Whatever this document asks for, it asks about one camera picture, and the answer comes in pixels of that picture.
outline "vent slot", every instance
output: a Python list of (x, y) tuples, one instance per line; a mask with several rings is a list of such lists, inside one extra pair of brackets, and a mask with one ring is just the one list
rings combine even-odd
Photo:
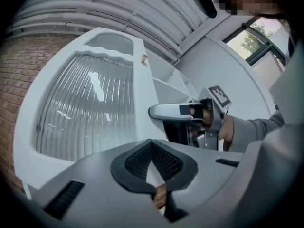
[(228, 165), (232, 167), (238, 167), (239, 162), (238, 161), (231, 161), (227, 159), (217, 159), (215, 161), (216, 163), (223, 164), (223, 165)]
[(68, 207), (75, 200), (84, 183), (78, 181), (70, 181), (66, 187), (51, 201), (44, 209), (46, 213), (56, 219), (61, 220)]

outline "person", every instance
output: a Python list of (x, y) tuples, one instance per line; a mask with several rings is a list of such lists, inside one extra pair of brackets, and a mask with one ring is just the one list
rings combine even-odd
[[(291, 55), (302, 38), (302, 30), (297, 23), (297, 13), (294, 5), (286, 0), (217, 0), (222, 8), (232, 14), (251, 14), (259, 17), (287, 21), (290, 26), (288, 43)], [(212, 113), (203, 110), (206, 127), (211, 126)], [(247, 146), (254, 141), (263, 140), (265, 136), (284, 125), (284, 120), (279, 110), (270, 119), (242, 120), (230, 115), (224, 116), (223, 126), (218, 134), (224, 140), (224, 151), (245, 152)]]

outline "frosted glass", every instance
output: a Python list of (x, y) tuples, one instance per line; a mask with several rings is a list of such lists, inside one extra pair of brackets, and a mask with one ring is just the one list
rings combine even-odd
[(69, 161), (136, 141), (133, 65), (76, 55), (51, 89), (37, 131), (37, 152)]
[(115, 33), (101, 34), (89, 42), (88, 45), (94, 48), (102, 47), (107, 50), (116, 50), (120, 53), (133, 55), (133, 42)]

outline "tree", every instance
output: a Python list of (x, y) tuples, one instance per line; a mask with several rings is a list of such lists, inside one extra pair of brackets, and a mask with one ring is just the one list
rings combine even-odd
[[(264, 24), (261, 25), (252, 24), (251, 28), (256, 29), (267, 38), (273, 35), (273, 32), (269, 32), (269, 33), (265, 32)], [(244, 42), (241, 43), (241, 46), (247, 51), (251, 52), (252, 54), (256, 52), (256, 50), (258, 50), (262, 45), (263, 43), (255, 36), (251, 35), (250, 33), (246, 34), (246, 37), (244, 38)]]

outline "red brick wall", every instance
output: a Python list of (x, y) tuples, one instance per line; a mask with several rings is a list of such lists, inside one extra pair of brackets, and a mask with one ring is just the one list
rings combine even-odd
[(24, 193), (15, 176), (13, 135), (22, 100), (43, 66), (74, 35), (40, 34), (14, 38), (0, 47), (0, 169), (7, 183)]

